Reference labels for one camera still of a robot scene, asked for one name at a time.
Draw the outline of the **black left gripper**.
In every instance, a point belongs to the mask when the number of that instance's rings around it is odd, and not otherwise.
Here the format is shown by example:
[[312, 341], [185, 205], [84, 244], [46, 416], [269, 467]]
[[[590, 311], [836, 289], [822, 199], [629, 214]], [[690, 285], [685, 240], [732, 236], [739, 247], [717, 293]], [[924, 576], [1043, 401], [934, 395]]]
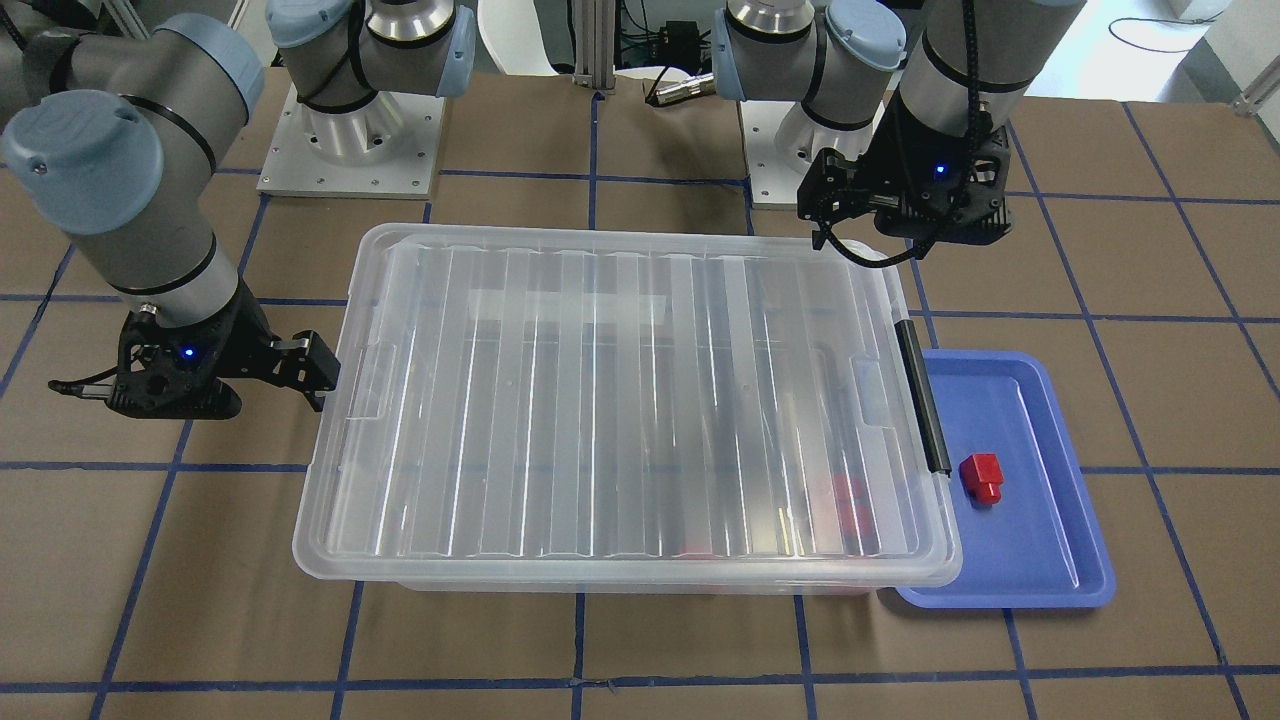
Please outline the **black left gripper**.
[[[1011, 167], [1006, 126], [987, 111], [979, 124], [988, 135], [973, 156], [964, 136], [941, 133], [916, 119], [893, 95], [865, 151], [870, 191], [891, 199], [874, 210], [876, 229], [923, 241], [951, 219], [941, 243], [986, 246], [1012, 228], [1005, 200]], [[870, 192], [856, 183], [858, 164], [836, 149], [820, 149], [797, 187], [797, 218], [813, 224], [812, 249], [820, 251], [841, 222], [870, 211]]]

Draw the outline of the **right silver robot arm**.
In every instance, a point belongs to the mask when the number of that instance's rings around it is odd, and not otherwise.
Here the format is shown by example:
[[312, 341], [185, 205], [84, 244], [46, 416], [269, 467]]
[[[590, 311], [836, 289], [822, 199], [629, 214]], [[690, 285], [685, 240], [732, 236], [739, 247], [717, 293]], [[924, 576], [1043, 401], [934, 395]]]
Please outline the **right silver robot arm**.
[[[265, 20], [328, 161], [404, 142], [394, 94], [470, 86], [477, 14], [457, 1], [270, 1]], [[273, 332], [198, 205], [265, 88], [250, 42], [198, 13], [146, 38], [3, 27], [26, 95], [4, 115], [3, 160], [129, 309], [115, 363], [50, 389], [134, 419], [227, 420], [242, 407], [230, 380], [252, 379], [323, 410], [339, 360], [314, 331]]]

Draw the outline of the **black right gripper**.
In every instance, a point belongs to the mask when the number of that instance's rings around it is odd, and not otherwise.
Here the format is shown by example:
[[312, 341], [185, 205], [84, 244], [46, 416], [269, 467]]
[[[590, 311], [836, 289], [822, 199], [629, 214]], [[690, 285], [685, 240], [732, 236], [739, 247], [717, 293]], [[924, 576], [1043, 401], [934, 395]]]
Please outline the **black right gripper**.
[[234, 418], [232, 378], [268, 382], [321, 413], [340, 363], [316, 331], [279, 340], [244, 281], [230, 301], [193, 325], [164, 328], [132, 311], [122, 328], [108, 409], [128, 418]]

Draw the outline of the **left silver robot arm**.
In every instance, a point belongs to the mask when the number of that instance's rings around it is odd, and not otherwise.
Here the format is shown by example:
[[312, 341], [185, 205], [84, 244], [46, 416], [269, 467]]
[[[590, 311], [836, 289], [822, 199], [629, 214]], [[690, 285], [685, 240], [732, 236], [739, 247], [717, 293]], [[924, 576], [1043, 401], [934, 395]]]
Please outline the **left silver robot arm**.
[[727, 1], [712, 69], [721, 97], [792, 104], [813, 247], [890, 266], [1010, 232], [1009, 118], [1083, 9], [931, 1], [911, 36], [878, 1]]

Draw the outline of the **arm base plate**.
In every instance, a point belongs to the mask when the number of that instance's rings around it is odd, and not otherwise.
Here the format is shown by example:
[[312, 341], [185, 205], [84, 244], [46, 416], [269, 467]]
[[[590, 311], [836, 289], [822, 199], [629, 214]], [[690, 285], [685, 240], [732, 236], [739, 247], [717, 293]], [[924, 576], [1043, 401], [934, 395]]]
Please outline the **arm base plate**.
[[324, 114], [285, 97], [257, 190], [274, 197], [426, 201], [436, 177], [443, 97], [380, 92]]
[[849, 160], [859, 158], [883, 114], [884, 104], [879, 102], [868, 126], [836, 131], [815, 123], [800, 102], [740, 102], [753, 204], [794, 210], [797, 188], [817, 154], [822, 149], [836, 149]]

